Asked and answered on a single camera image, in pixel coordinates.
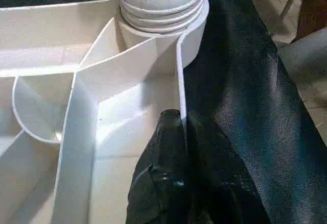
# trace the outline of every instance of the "white cylinder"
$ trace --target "white cylinder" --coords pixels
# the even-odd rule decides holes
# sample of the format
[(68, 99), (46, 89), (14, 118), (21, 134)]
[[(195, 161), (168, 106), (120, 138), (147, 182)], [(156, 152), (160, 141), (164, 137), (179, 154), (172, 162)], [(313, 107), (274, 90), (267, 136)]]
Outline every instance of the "white cylinder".
[(197, 19), (204, 0), (120, 0), (125, 20), (150, 33), (177, 32)]

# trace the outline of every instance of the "gloved hand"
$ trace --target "gloved hand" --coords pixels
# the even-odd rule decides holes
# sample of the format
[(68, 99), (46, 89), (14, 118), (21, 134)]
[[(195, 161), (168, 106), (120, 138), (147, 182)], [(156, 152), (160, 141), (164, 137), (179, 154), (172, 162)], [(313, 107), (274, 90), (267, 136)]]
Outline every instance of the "gloved hand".
[(179, 111), (164, 111), (136, 165), (126, 224), (188, 223), (191, 188), (187, 170)]

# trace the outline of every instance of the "cylindrical column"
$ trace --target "cylindrical column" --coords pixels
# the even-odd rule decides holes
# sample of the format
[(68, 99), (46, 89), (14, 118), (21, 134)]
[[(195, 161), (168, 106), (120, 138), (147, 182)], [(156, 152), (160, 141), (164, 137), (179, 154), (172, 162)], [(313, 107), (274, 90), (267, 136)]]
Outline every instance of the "cylindrical column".
[(204, 0), (120, 0), (122, 15), (136, 29), (171, 33), (197, 19)]

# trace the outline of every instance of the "white model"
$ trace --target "white model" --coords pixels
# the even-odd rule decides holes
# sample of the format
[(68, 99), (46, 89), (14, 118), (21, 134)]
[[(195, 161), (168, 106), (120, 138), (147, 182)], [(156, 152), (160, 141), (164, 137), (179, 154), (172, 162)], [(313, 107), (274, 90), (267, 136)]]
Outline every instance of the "white model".
[(0, 9), (0, 223), (125, 222), (160, 113), (186, 117), (207, 14), (207, 0)]

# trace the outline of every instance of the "black cloth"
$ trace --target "black cloth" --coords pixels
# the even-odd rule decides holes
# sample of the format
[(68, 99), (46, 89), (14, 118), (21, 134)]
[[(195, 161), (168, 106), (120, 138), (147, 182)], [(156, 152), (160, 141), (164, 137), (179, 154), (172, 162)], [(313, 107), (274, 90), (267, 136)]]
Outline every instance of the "black cloth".
[(199, 54), (184, 70), (188, 115), (222, 129), (272, 223), (327, 223), (327, 148), (267, 29), (251, 0), (209, 3)]
[(269, 217), (243, 160), (217, 124), (191, 113), (188, 132), (196, 215), (201, 216), (205, 211), (213, 223), (269, 224)]

